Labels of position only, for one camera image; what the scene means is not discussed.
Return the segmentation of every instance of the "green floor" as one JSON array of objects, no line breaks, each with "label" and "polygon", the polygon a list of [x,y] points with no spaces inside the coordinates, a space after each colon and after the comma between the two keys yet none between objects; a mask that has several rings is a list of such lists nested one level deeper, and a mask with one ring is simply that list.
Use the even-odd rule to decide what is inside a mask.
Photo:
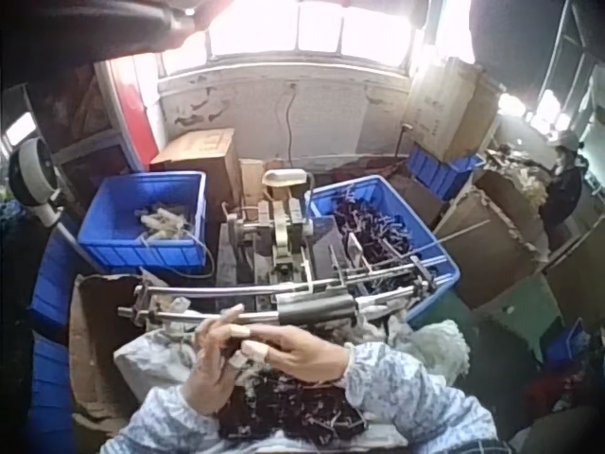
[{"label": "green floor", "polygon": [[493,413],[498,434],[509,439],[531,423],[525,390],[540,372],[541,340],[559,317],[548,284],[537,275],[475,311],[450,291],[411,324],[458,324],[471,347],[471,371],[457,386]]}]

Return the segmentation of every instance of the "machine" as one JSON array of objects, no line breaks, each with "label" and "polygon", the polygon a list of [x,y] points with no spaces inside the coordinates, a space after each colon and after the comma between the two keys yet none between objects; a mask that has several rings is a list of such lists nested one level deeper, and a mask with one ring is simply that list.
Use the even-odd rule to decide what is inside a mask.
[{"label": "machine", "polygon": [[[292,197],[291,189],[307,180],[310,190]],[[314,181],[304,170],[271,170],[263,183],[280,191],[258,203],[257,219],[245,218],[250,211],[246,207],[239,214],[227,214],[221,226],[216,287],[163,288],[144,282],[137,288],[134,307],[121,307],[119,315],[138,324],[146,319],[199,323],[244,303],[240,323],[309,325],[354,320],[358,314],[375,320],[411,307],[452,279],[429,271],[447,261],[445,256],[403,256],[388,243],[384,247],[390,251],[389,260],[370,265],[355,235],[343,241],[334,217],[311,216]],[[407,276],[409,285],[372,294],[364,285],[397,276]],[[164,295],[214,300],[215,310],[199,315],[162,312],[153,299]]]}]

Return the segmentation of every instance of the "bright light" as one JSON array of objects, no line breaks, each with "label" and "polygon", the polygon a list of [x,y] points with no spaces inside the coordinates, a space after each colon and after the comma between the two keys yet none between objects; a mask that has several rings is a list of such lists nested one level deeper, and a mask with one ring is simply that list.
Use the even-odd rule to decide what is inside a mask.
[{"label": "bright light", "polygon": [[414,76],[418,68],[424,63],[427,54],[432,55],[435,47],[424,44],[424,30],[416,30],[414,34],[414,44],[412,45],[412,55],[409,60],[409,74]]},{"label": "bright light", "polygon": [[502,94],[498,101],[500,113],[510,116],[523,116],[526,114],[526,105],[521,102],[517,96],[511,96],[508,93]]},{"label": "bright light", "polygon": [[571,118],[569,115],[562,113],[559,115],[557,119],[557,123],[555,124],[555,130],[557,131],[565,131],[569,129],[569,124],[571,123]]},{"label": "bright light", "polygon": [[435,45],[440,55],[475,63],[469,26],[472,0],[446,0],[441,12]]},{"label": "bright light", "polygon": [[301,3],[299,48],[336,52],[343,8],[323,2]]},{"label": "bright light", "polygon": [[7,129],[7,138],[9,139],[9,143],[16,147],[35,130],[36,123],[34,122],[34,117],[31,113],[27,112],[9,126]]},{"label": "bright light", "polygon": [[360,8],[347,8],[342,53],[398,66],[409,48],[406,18]]},{"label": "bright light", "polygon": [[550,132],[550,123],[543,118],[540,118],[538,115],[534,116],[529,124],[540,134],[547,135]]},{"label": "bright light", "polygon": [[293,0],[235,0],[210,25],[213,53],[293,50],[296,7]]},{"label": "bright light", "polygon": [[561,104],[559,103],[559,100],[555,94],[552,93],[552,90],[546,90],[540,100],[540,105],[538,105],[538,109],[536,110],[536,116],[552,125],[557,120],[557,115],[559,115],[560,111]]},{"label": "bright light", "polygon": [[195,68],[206,63],[206,37],[203,31],[189,36],[178,49],[162,54],[166,73],[174,74],[183,69]]}]

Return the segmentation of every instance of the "cardboard box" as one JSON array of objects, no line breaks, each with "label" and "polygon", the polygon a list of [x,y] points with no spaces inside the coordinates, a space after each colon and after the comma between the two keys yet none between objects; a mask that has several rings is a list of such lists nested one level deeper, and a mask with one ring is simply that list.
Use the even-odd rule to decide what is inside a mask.
[{"label": "cardboard box", "polygon": [[482,306],[539,269],[540,254],[510,219],[478,189],[462,194],[436,229],[445,238],[490,222],[443,243],[460,269],[456,292],[471,309]]},{"label": "cardboard box", "polygon": [[132,306],[134,288],[140,281],[140,276],[76,279],[69,320],[69,371],[78,403],[74,415],[78,452],[98,452],[138,408],[113,363],[113,352],[144,333],[117,316],[119,306]]},{"label": "cardboard box", "polygon": [[242,175],[233,148],[233,134],[233,129],[188,132],[166,145],[149,168],[204,172],[208,218],[222,221],[221,203],[227,202],[234,208],[242,200]]},{"label": "cardboard box", "polygon": [[404,121],[418,144],[451,162],[486,146],[503,91],[478,66],[456,58],[434,60],[414,78]]}]

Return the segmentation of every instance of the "finger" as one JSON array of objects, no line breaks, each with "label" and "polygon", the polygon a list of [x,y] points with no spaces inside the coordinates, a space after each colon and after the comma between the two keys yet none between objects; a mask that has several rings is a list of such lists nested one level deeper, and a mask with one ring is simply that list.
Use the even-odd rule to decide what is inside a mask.
[{"label": "finger", "polygon": [[194,335],[194,345],[201,349],[203,347],[204,338],[208,335],[212,329],[213,324],[216,320],[204,320],[197,328]]},{"label": "finger", "polygon": [[242,305],[242,304],[235,305],[235,306],[227,309],[220,316],[220,319],[218,319],[216,321],[216,324],[223,325],[223,324],[227,324],[227,323],[233,323],[237,320],[237,317],[239,317],[243,312],[244,312],[244,305]]},{"label": "finger", "polygon": [[239,369],[232,366],[232,364],[227,361],[225,364],[225,368],[223,369],[223,375],[220,378],[220,386],[228,389],[232,389],[235,384],[235,379],[237,378],[237,374],[239,373]]},{"label": "finger", "polygon": [[285,345],[291,335],[291,326],[274,326],[271,324],[251,324],[249,326],[251,335],[263,341]]},{"label": "finger", "polygon": [[201,356],[201,367],[205,374],[213,381],[220,378],[220,347],[216,344],[205,344]]},{"label": "finger", "polygon": [[225,324],[213,328],[206,336],[204,344],[215,344],[222,347],[230,338],[246,339],[250,337],[250,330],[239,324]]},{"label": "finger", "polygon": [[284,372],[287,372],[286,369],[289,370],[292,364],[291,354],[255,340],[244,340],[241,351],[246,357],[256,362],[266,362]]}]

